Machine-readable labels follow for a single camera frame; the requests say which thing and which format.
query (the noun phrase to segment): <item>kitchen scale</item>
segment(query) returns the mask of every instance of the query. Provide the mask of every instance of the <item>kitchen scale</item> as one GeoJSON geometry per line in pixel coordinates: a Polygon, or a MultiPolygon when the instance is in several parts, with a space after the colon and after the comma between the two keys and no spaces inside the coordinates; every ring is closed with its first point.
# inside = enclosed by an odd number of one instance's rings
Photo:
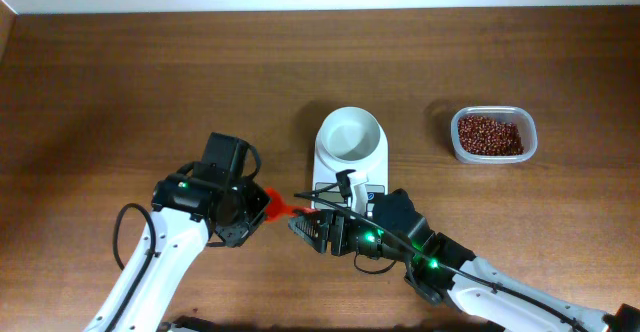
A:
{"type": "MultiPolygon", "coordinates": [[[[373,211],[376,201],[389,189],[389,144],[373,115],[357,107],[337,109],[322,123],[316,136],[312,189],[335,183],[336,173],[346,169],[366,172],[366,211],[373,211]]],[[[351,207],[340,195],[338,187],[322,192],[318,197],[351,207]]],[[[311,207],[331,208],[316,202],[312,202],[311,207]]]]}

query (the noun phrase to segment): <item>brown tabletop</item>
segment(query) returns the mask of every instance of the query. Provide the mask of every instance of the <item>brown tabletop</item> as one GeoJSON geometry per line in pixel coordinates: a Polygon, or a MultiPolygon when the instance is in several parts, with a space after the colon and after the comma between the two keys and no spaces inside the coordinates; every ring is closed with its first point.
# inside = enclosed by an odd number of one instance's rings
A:
{"type": "MultiPolygon", "coordinates": [[[[559,298],[640,305],[640,8],[19,16],[0,65],[0,321],[81,330],[119,276],[117,211],[198,159],[209,133],[263,159],[296,201],[333,109],[376,116],[389,186],[436,231],[559,298]],[[450,118],[511,105],[539,146],[518,165],[463,165],[450,118]]],[[[143,220],[125,218],[126,258],[143,220]]],[[[376,267],[383,262],[371,262],[376,267]]],[[[368,276],[281,220],[206,250],[165,315],[222,324],[435,326],[404,269],[368,276]]]]}

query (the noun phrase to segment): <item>red beans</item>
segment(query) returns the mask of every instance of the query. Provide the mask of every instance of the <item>red beans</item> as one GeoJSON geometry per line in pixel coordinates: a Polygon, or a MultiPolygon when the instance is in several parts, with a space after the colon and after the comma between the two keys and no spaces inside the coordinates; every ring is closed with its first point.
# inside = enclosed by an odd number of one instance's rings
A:
{"type": "Polygon", "coordinates": [[[489,117],[467,116],[458,120],[460,144],[465,151],[483,156],[517,156],[524,153],[518,127],[489,117]]]}

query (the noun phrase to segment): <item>red plastic scoop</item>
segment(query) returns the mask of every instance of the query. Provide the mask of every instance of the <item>red plastic scoop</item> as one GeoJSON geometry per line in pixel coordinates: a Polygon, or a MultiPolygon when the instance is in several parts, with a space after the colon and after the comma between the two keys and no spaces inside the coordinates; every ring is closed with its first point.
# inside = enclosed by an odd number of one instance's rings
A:
{"type": "Polygon", "coordinates": [[[267,210],[265,211],[265,213],[267,214],[266,222],[276,221],[281,216],[298,216],[299,213],[296,213],[295,211],[299,211],[302,213],[310,213],[316,211],[313,208],[287,205],[286,203],[284,203],[284,199],[282,199],[280,193],[278,193],[278,191],[274,190],[271,187],[265,188],[264,191],[267,192],[267,195],[269,195],[269,197],[271,197],[271,203],[269,203],[269,205],[267,206],[267,210]]]}

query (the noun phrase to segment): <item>plastic container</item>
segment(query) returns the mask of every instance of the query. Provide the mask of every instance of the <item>plastic container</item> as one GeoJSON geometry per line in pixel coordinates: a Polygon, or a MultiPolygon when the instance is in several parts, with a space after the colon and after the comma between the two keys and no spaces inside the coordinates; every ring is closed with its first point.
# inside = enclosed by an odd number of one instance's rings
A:
{"type": "Polygon", "coordinates": [[[518,107],[478,106],[463,108],[451,120],[451,139],[453,140],[456,158],[462,163],[503,164],[524,162],[531,158],[538,148],[538,136],[533,118],[527,111],[518,107]],[[489,117],[503,123],[515,123],[520,133],[524,153],[518,156],[482,156],[465,151],[460,145],[458,120],[471,115],[489,117]]]}

